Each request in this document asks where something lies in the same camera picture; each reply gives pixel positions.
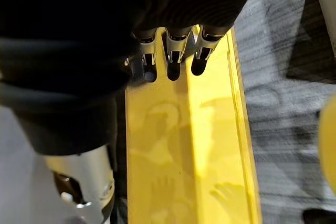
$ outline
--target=yellow object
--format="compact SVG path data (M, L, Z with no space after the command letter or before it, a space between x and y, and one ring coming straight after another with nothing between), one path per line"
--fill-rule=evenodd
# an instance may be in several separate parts
M233 30L201 76L189 57L170 81L156 50L157 80L126 90L129 223L262 223Z
M323 109L319 128L319 156L323 173L331 190L336 194L336 155L335 155L336 95Z

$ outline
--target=robotic finger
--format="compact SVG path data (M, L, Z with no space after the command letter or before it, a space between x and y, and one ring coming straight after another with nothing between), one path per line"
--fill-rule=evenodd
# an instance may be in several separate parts
M229 29L230 27L201 26L196 43L196 53L191 66L194 75L200 76L204 72L210 55Z
M180 76L182 56L192 27L166 28L167 31L167 76L175 81Z

